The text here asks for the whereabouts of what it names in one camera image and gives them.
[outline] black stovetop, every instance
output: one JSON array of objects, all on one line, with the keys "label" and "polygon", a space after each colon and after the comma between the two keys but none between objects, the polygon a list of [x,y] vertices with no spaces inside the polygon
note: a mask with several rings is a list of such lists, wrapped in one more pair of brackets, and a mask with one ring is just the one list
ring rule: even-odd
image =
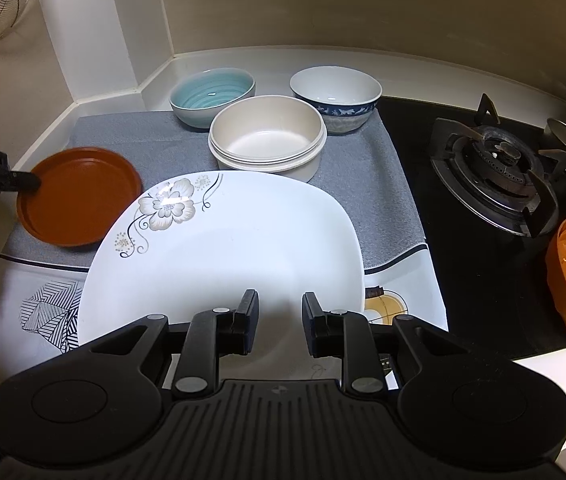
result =
[{"label": "black stovetop", "polygon": [[[545,254],[554,230],[525,238],[488,224],[459,202],[432,168],[428,146],[434,120],[472,125],[476,112],[397,98],[381,99],[378,111],[423,223],[450,332],[509,358],[566,348],[566,327],[546,283]],[[486,123],[494,125],[491,120]],[[538,149],[540,128],[507,119],[500,127]],[[561,222],[566,182],[555,192]]]}]

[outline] backsplash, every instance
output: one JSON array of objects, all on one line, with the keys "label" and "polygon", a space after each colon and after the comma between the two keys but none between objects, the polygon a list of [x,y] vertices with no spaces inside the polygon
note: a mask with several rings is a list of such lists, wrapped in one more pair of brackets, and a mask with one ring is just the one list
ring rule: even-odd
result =
[{"label": "backsplash", "polygon": [[176,53],[305,44],[440,59],[566,100],[566,0],[164,0]]}]

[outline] light blue bowl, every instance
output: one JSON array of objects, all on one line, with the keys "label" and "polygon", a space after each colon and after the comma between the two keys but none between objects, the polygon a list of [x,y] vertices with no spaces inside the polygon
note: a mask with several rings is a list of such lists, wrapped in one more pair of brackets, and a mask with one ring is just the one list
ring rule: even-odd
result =
[{"label": "light blue bowl", "polygon": [[255,93],[256,83],[249,72],[214,68],[180,81],[170,94],[170,105],[184,123],[208,129],[218,112]]}]

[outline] orange lid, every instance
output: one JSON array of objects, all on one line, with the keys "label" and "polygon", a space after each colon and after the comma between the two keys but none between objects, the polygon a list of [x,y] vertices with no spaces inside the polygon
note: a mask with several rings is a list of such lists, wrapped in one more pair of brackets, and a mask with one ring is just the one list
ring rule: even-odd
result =
[{"label": "orange lid", "polygon": [[18,218],[33,237],[61,247],[103,240],[142,191],[134,167],[103,148],[55,153],[32,173],[41,186],[35,193],[18,194]]}]

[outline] tiled wall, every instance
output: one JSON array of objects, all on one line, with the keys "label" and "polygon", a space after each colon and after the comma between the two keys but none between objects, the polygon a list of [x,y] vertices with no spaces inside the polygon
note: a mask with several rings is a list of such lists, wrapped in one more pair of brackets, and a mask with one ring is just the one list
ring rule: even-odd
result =
[{"label": "tiled wall", "polygon": [[176,52],[370,48],[499,74],[566,99],[566,0],[164,0]]},{"label": "tiled wall", "polygon": [[11,165],[71,103],[40,4],[31,0],[0,40],[0,150]]}]

